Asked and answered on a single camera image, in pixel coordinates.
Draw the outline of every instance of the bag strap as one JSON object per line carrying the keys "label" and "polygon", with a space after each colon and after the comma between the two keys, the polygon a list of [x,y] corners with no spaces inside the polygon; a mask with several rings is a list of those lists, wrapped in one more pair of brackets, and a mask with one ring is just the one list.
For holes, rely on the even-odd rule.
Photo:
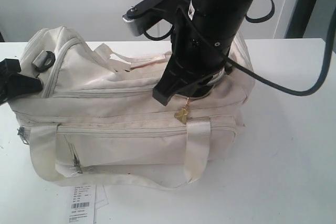
{"label": "bag strap", "polygon": [[173,188],[164,187],[148,178],[132,174],[84,174],[70,178],[63,176],[55,169],[57,125],[33,127],[30,131],[29,146],[31,162],[36,173],[44,180],[60,186],[138,185],[167,190],[195,182],[202,176],[209,155],[210,136],[209,118],[188,121],[184,162],[186,182]]}

